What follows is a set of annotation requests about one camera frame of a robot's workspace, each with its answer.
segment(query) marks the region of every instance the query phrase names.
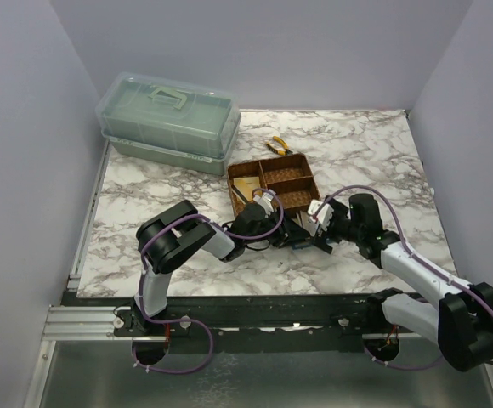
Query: white marble surface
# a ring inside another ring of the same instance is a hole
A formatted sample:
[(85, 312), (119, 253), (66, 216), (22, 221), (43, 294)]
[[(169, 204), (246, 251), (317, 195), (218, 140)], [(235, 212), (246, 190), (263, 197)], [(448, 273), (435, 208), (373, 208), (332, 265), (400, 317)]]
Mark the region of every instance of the white marble surface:
[[(274, 135), (308, 157), (323, 196), (348, 184), (379, 189), (395, 205), (410, 243), (454, 271), (403, 111), (246, 111), (231, 162), (273, 156), (264, 141)], [(224, 177), (121, 156), (111, 149), (78, 296), (133, 296), (141, 270), (137, 228), (183, 199), (220, 224), (233, 219)], [(385, 226), (393, 229), (388, 211), (383, 205), (381, 209)], [(331, 256), (313, 247), (271, 248), (246, 251), (231, 263), (200, 251), (175, 271), (169, 294), (356, 293), (390, 286), (408, 289), (365, 261), (354, 245), (341, 243)]]

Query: pliers handle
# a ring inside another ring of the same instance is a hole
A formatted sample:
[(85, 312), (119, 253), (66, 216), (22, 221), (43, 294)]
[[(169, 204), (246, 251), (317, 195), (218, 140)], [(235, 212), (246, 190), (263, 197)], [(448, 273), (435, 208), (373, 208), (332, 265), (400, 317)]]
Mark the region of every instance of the pliers handle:
[(280, 137), (273, 136), (273, 140), (284, 148), (284, 149), (277, 149), (270, 142), (265, 142), (267, 148), (271, 150), (273, 153), (279, 156), (289, 156), (293, 153), (290, 149), (288, 149), (288, 144), (286, 144), (285, 141), (282, 140)]

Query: toolbox handle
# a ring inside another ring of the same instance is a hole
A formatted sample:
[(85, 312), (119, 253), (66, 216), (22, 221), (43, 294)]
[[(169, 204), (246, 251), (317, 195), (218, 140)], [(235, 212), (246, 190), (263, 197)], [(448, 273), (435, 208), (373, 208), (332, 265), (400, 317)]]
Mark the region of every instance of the toolbox handle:
[(168, 87), (158, 87), (154, 89), (154, 92), (148, 95), (148, 97), (154, 99), (158, 94), (167, 94), (173, 98), (178, 99), (178, 102), (173, 106), (173, 108), (179, 110), (182, 109), (182, 107), (186, 103), (186, 100), (188, 100), (188, 97), (185, 94), (180, 93), (176, 89)]

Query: gray wall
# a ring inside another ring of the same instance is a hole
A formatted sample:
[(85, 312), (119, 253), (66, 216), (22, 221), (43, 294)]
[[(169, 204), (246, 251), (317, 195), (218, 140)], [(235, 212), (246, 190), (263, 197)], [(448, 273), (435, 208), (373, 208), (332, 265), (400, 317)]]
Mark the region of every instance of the gray wall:
[(0, 408), (21, 407), (102, 151), (97, 93), (45, 0), (0, 2)]
[(242, 107), (412, 108), (471, 0), (51, 0), (102, 94), (120, 71)]
[(493, 285), (493, 1), (473, 3), (411, 129), (459, 272)]

